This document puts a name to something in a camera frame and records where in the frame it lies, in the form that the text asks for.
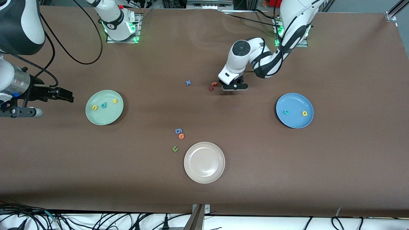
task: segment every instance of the green led light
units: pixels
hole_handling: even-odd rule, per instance
[[[128,27],[129,32],[133,33],[134,32],[134,28],[131,28],[130,25],[132,25],[132,23],[127,23],[126,26]]]
[[[108,34],[108,32],[106,31],[105,25],[103,23],[102,23],[102,27],[103,27],[103,30],[105,31],[105,33]]]
[[[283,27],[283,26],[280,26],[279,36],[283,36],[283,33],[284,33],[284,27]]]
[[[139,43],[139,36],[134,37],[134,38],[133,38],[133,41],[134,41],[135,43]]]

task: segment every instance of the table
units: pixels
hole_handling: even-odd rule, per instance
[[[80,9],[41,12],[75,57],[98,54]],[[215,10],[153,10],[140,43],[104,44],[93,65],[55,43],[49,71],[74,103],[35,101],[42,118],[0,120],[1,198],[75,210],[183,213],[210,203],[218,214],[333,216],[342,206],[342,216],[407,216],[409,62],[398,29],[383,14],[322,13],[313,23],[309,47],[295,49],[270,79],[246,73],[245,92],[208,87],[236,40],[262,36],[274,50],[272,29]],[[50,56],[47,43],[28,58],[45,65]],[[85,104],[105,89],[119,92],[125,109],[114,124],[96,126]],[[312,102],[308,127],[276,117],[288,92]],[[207,185],[183,168],[185,151],[201,141],[226,158],[223,175]]]

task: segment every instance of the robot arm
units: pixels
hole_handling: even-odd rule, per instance
[[[295,46],[304,39],[312,19],[324,0],[283,0],[280,15],[283,22],[283,39],[277,50],[272,53],[263,38],[249,38],[236,41],[230,49],[227,63],[219,73],[223,90],[246,90],[243,84],[243,72],[250,63],[256,76],[269,78],[276,74],[282,62]]]
[[[32,55],[45,35],[36,0],[0,0],[0,52]]]
[[[95,7],[108,35],[117,41],[135,33],[128,21],[135,14],[120,9],[115,0],[87,0]],[[4,54],[32,55],[44,45],[45,33],[40,20],[38,0],[0,0],[0,117],[39,117],[42,110],[27,108],[28,101],[65,100],[73,102],[72,92],[51,88],[44,82],[3,59]],[[17,100],[23,99],[23,107]]]
[[[95,8],[102,20],[106,33],[116,41],[123,41],[135,33],[135,28],[129,25],[135,22],[135,13],[120,9],[115,0],[86,0]]]

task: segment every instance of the cylindrical motor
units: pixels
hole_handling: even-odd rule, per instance
[[[30,75],[0,57],[0,93],[13,97],[22,95],[30,85]]]

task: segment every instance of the white floor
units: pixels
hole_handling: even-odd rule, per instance
[[[116,215],[103,224],[101,230],[106,228],[115,221],[117,218],[124,214]],[[101,217],[100,214],[67,214],[65,217],[69,217],[71,220],[85,224],[92,227]],[[118,230],[128,230],[132,223],[136,220],[138,214],[132,214],[132,219],[124,217],[120,219],[115,226]],[[164,214],[151,215],[140,223],[141,230],[153,230],[155,226],[163,222]],[[184,227],[189,215],[181,216],[169,221],[170,227]],[[25,218],[12,216],[0,223],[0,229],[9,229],[18,227]],[[214,216],[205,217],[203,230],[214,230],[222,227],[221,230],[303,230],[308,221],[308,217],[245,217],[245,216]],[[357,230],[360,224],[358,218],[340,218],[345,230]],[[335,221],[335,226],[338,229],[341,227]],[[56,223],[52,224],[53,229],[60,229]],[[71,225],[74,230],[86,230],[84,227],[78,227]],[[397,220],[397,219],[364,219],[361,230],[407,230],[409,229],[409,220]],[[37,230],[37,227],[33,220],[29,220],[26,223],[25,230]],[[335,230],[331,224],[331,218],[313,218],[307,228],[307,230]]]

